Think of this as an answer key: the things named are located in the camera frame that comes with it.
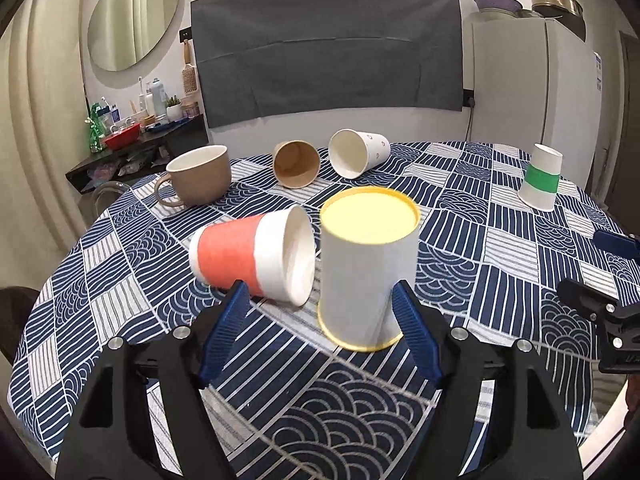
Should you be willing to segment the person's right hand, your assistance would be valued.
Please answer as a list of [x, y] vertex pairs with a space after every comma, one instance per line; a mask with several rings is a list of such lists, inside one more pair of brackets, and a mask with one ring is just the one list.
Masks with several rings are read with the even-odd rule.
[[634, 414], [638, 411], [640, 404], [640, 376], [629, 375], [627, 377], [627, 390], [626, 390], [626, 405], [627, 414], [624, 419], [624, 427], [628, 429], [631, 421], [634, 419]]

